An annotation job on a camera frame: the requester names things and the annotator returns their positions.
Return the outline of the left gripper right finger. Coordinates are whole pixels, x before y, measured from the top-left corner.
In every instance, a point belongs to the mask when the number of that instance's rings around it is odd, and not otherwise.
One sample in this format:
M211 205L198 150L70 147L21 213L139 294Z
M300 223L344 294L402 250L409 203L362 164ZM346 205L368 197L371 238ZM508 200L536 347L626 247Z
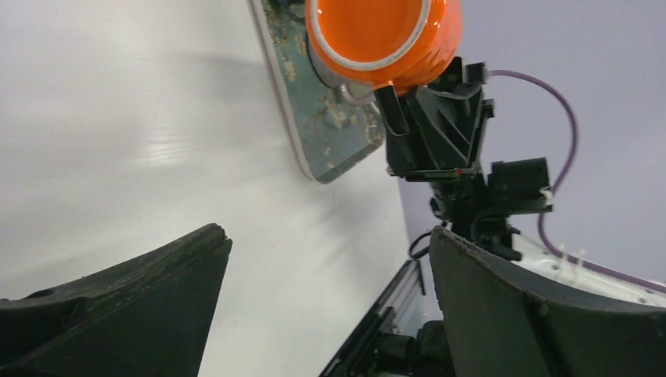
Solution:
M442 227L430 265L458 376L662 376L665 311L523 269Z

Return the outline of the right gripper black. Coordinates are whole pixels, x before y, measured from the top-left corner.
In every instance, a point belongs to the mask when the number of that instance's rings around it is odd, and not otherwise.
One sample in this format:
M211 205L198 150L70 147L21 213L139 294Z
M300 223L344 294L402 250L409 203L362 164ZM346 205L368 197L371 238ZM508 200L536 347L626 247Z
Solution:
M520 232L508 218L552 211L549 170L545 158L494 162L488 175L479 169L486 124L495 116L495 102L484 93L488 78L486 63L455 57L433 82L412 93L411 111L434 168L457 169L430 183L435 216L487 252L520 261L522 253L513 247L513 235ZM400 100L393 86L374 95L386 128L390 174L406 178L416 161Z

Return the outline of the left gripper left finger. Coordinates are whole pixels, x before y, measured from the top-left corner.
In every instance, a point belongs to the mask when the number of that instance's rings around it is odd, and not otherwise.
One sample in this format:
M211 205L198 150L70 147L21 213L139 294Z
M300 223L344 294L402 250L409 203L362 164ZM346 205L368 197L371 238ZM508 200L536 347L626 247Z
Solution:
M195 376L232 241L205 225L66 284L1 301L4 376Z

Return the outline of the orange mug black handle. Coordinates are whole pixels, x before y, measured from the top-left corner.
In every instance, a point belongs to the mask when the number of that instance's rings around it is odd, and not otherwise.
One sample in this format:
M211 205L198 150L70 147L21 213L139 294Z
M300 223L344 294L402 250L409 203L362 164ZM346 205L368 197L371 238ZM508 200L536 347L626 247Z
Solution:
M306 32L336 75L400 95L433 82L463 33L459 0L310 0Z

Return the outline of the mauve ribbed mug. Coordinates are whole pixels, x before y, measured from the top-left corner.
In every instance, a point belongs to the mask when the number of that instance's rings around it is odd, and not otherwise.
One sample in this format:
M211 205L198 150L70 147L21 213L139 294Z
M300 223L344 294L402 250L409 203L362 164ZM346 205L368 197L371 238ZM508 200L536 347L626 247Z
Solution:
M341 98L350 106L361 107L375 102L371 87L356 82L344 82L339 87Z

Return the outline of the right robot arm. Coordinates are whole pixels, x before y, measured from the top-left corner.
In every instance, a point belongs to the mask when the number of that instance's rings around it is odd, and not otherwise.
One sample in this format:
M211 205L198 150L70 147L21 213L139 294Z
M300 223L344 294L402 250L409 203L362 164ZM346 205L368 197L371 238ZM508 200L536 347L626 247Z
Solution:
M582 254L526 238L510 224L515 215L551 212L554 190L544 158L495 162L484 173L480 151L495 106L479 82L442 91L418 87L404 96L387 86L375 99L386 126L389 173L426 182L431 210L444 227L521 272L623 302L664 306L663 285L618 276Z

